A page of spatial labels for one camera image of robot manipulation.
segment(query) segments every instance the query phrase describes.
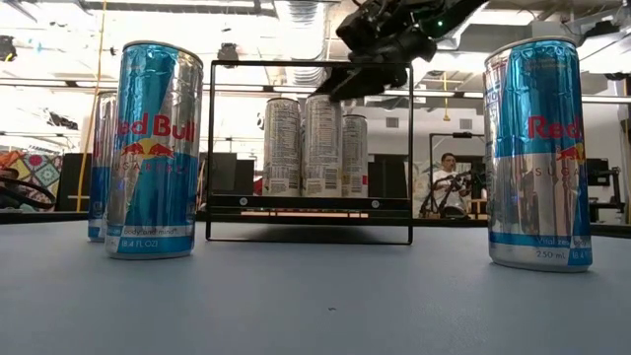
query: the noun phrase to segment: ceiling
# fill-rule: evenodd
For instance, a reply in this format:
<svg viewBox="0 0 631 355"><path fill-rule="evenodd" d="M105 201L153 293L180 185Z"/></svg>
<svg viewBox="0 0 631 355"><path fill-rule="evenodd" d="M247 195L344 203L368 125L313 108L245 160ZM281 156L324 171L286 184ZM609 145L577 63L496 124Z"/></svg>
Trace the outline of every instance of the ceiling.
<svg viewBox="0 0 631 355"><path fill-rule="evenodd" d="M102 24L101 0L4 0L0 2L0 36L15 38L18 57L11 62L0 62L0 89L3 89L0 93L5 93L0 103L5 110L11 107L14 116L42 117L42 129L49 128L45 124L45 109L67 116L81 128L90 115L92 90L67 88L65 82L78 83L81 87L84 82L96 80L101 25L105 29L101 52L102 80L114 86L120 51L125 43L137 39L170 42L197 53L206 68L206 83L210 82L210 62L217 57L223 42L236 43L240 59L346 60L348 48L336 36L335 29L355 11L356 6L351 0L320 1L321 5L312 8L306 8L309 7L305 5L307 3L108 0L105 23ZM428 90L481 91L482 63L491 51L529 36L568 31L582 34L605 16L626 26L626 12L620 11L620 1L494 0L471 18L459 38L441 41L440 52L431 63L415 62L415 78L421 77L418 85ZM534 25L534 18L543 21ZM582 47L586 48L582 62L585 94L606 89L606 80L601 75L606 70L631 71L631 64L628 64L631 56L626 56L626 45L630 40L626 33L598 39L586 41ZM265 70L242 66L238 69L218 68L216 82L280 85L300 75L311 74L282 68ZM1 86L2 80L7 79L60 80L61 88L16 91L14 87ZM445 101L430 98L422 106L431 112L444 109ZM481 102L471 100L450 104L451 108L478 108L478 112L480 106ZM8 130L7 126L9 124L0 121L0 131Z"/></svg>

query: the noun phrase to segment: ceiling duct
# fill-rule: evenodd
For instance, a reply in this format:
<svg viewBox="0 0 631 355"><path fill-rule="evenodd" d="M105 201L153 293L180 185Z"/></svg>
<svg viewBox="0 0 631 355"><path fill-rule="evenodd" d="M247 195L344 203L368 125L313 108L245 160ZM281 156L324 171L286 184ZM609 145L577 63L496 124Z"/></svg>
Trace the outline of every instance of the ceiling duct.
<svg viewBox="0 0 631 355"><path fill-rule="evenodd" d="M277 1L276 12L284 29L287 52L292 60L323 60L326 4L317 1ZM292 85L317 86L324 68L288 67Z"/></svg>

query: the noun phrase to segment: black metal frame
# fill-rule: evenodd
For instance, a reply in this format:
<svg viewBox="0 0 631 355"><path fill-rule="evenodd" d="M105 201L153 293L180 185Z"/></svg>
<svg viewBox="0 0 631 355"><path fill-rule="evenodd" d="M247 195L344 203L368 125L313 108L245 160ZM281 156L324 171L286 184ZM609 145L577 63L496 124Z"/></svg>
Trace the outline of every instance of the black metal frame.
<svg viewBox="0 0 631 355"><path fill-rule="evenodd" d="M390 198L307 198L213 195L212 170L206 172L206 240L233 242L231 239L212 238L212 222L301 224L320 226L399 226L407 227L407 241L397 242L350 242L352 244L411 245L414 240L413 211L413 148L414 148L414 69L409 63L350 63L325 61L232 61L214 60L210 66L210 109L208 114L208 161L213 157L215 78L217 66L262 67L318 67L318 68L384 68L404 65L409 69L409 123L408 123L408 180L407 199ZM263 86L263 92L273 93L273 86ZM264 210L264 216L244 216L244 210ZM346 213L347 217L283 217L272 215L273 209L327 210ZM368 218L350 218L351 213L370 213ZM278 242L277 240L256 240ZM338 243L323 240L322 243Z"/></svg>
<svg viewBox="0 0 631 355"><path fill-rule="evenodd" d="M473 134L471 132L454 133L430 133L430 210L433 210L436 199L434 199L434 137L452 137L455 139L471 139L473 137L484 137L484 134Z"/></svg>

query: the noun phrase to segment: tabletop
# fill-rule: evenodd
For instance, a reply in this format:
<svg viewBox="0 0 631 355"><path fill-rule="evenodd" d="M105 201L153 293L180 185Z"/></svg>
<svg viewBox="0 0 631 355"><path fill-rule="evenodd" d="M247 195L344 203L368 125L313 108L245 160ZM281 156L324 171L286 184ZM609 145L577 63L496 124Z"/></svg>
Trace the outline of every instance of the tabletop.
<svg viewBox="0 0 631 355"><path fill-rule="evenodd" d="M214 235L277 228L215 226ZM190 257L126 261L88 243L85 221L2 226L0 353L631 349L631 241L594 238L590 272L555 274L493 264L483 229L417 228L411 247L208 243L203 232L199 224Z"/></svg>

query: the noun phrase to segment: aluminum can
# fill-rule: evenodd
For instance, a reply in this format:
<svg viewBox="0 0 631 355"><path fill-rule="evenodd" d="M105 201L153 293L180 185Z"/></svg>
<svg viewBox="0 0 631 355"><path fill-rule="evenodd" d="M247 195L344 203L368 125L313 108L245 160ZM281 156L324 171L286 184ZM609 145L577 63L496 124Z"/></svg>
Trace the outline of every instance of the aluminum can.
<svg viewBox="0 0 631 355"><path fill-rule="evenodd" d="M263 196L300 196L300 105L271 99L265 109Z"/></svg>
<svg viewBox="0 0 631 355"><path fill-rule="evenodd" d="M116 135L116 91L99 92L94 116L88 239L91 242L102 243L105 240L105 208L109 194L113 142Z"/></svg>
<svg viewBox="0 0 631 355"><path fill-rule="evenodd" d="M314 95L305 111L302 195L342 197L342 106Z"/></svg>
<svg viewBox="0 0 631 355"><path fill-rule="evenodd" d="M345 114L342 122L342 196L368 197L368 123L359 114Z"/></svg>
<svg viewBox="0 0 631 355"><path fill-rule="evenodd" d="M193 249L202 66L170 44L123 47L106 214L111 257L177 257Z"/></svg>
<svg viewBox="0 0 631 355"><path fill-rule="evenodd" d="M576 45L533 38L499 49L485 66L490 256L585 271L592 242Z"/></svg>

